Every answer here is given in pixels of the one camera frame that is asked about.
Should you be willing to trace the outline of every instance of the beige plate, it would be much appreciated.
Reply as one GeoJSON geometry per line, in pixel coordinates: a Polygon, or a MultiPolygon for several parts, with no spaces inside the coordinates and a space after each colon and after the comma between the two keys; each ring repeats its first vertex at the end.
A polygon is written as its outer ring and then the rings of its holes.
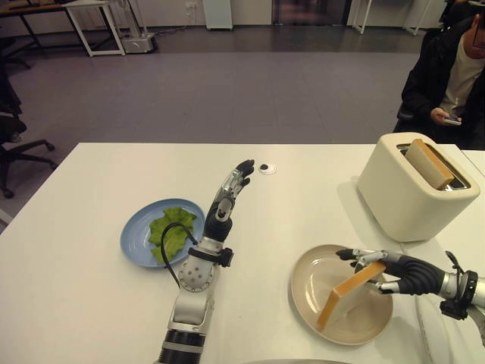
{"type": "Polygon", "coordinates": [[[347,249],[323,245],[310,249],[296,263],[290,290],[296,311],[310,328],[326,339],[343,345],[361,345],[382,333],[393,315],[393,298],[369,290],[362,303],[330,327],[319,331],[317,320],[330,291],[353,275],[349,262],[335,252],[347,249]]]}

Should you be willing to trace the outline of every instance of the chair wheel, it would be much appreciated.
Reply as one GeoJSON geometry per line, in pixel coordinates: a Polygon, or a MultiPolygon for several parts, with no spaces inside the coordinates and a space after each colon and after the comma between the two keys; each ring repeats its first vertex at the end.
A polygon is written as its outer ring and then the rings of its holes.
{"type": "Polygon", "coordinates": [[[6,198],[6,199],[11,199],[12,197],[15,196],[15,193],[13,193],[12,191],[10,191],[9,189],[5,188],[3,190],[3,196],[6,198]]]}

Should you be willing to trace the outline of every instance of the white wall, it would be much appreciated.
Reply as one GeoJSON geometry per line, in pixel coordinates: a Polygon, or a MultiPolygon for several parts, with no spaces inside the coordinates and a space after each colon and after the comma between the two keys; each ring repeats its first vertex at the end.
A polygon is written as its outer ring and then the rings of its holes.
{"type": "MultiPolygon", "coordinates": [[[[364,20],[367,3],[368,0],[362,0],[361,9],[357,18],[358,24],[361,24],[364,20]]],[[[427,0],[373,0],[367,25],[375,27],[401,27],[404,25],[410,9],[406,26],[415,27],[418,24],[419,17],[426,3],[427,0]]],[[[353,0],[352,7],[350,8],[349,22],[347,24],[352,24],[357,6],[358,0],[353,0]]],[[[439,25],[438,20],[444,8],[444,0],[431,0],[430,7],[421,23],[421,27],[437,27],[439,25]]]]}
{"type": "MultiPolygon", "coordinates": [[[[202,0],[139,0],[139,6],[147,27],[170,27],[183,25],[204,25],[205,15],[202,0]],[[196,13],[186,16],[186,1],[199,4],[196,13]]],[[[271,24],[271,0],[232,0],[233,22],[235,25],[271,24]]],[[[83,29],[93,30],[103,27],[99,13],[95,10],[77,9],[77,19],[83,29]]],[[[65,14],[34,14],[27,19],[35,33],[72,31],[65,14]]],[[[17,17],[0,19],[0,36],[25,35],[27,31],[17,17]]]]}

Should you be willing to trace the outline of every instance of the wall outlet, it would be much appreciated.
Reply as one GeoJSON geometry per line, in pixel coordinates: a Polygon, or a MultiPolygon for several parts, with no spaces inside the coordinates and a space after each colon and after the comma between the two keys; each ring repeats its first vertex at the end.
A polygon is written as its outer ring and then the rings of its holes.
{"type": "Polygon", "coordinates": [[[187,9],[187,10],[195,9],[195,8],[198,8],[198,7],[199,7],[199,4],[197,4],[196,2],[186,2],[185,3],[185,9],[187,9]]]}

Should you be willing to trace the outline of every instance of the bread slice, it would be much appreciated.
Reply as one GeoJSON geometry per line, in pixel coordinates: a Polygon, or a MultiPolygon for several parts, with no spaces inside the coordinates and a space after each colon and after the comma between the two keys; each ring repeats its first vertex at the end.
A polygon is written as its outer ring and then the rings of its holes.
{"type": "Polygon", "coordinates": [[[412,141],[405,158],[432,188],[441,190],[454,178],[452,172],[421,139],[412,141]]]}
{"type": "Polygon", "coordinates": [[[325,329],[347,312],[354,309],[360,303],[362,294],[368,289],[365,283],[386,270],[382,262],[372,262],[361,271],[355,273],[335,286],[328,295],[327,303],[318,317],[317,326],[320,330],[325,329]]]}

